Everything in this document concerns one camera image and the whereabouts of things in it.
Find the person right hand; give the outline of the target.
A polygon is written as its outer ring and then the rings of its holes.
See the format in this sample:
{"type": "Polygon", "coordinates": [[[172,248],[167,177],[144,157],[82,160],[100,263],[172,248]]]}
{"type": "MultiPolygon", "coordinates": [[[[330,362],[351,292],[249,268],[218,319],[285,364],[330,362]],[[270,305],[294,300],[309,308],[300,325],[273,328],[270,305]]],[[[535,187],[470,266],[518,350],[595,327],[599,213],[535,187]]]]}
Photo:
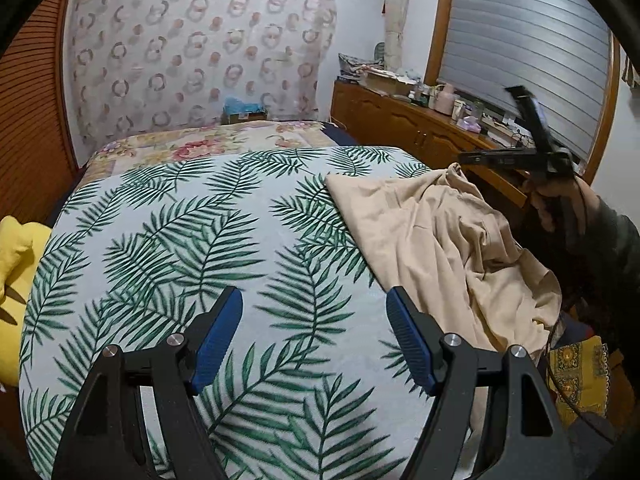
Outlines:
{"type": "Polygon", "coordinates": [[[596,218],[600,198],[582,178],[530,182],[530,198],[547,232],[566,231],[584,235],[596,218]]]}

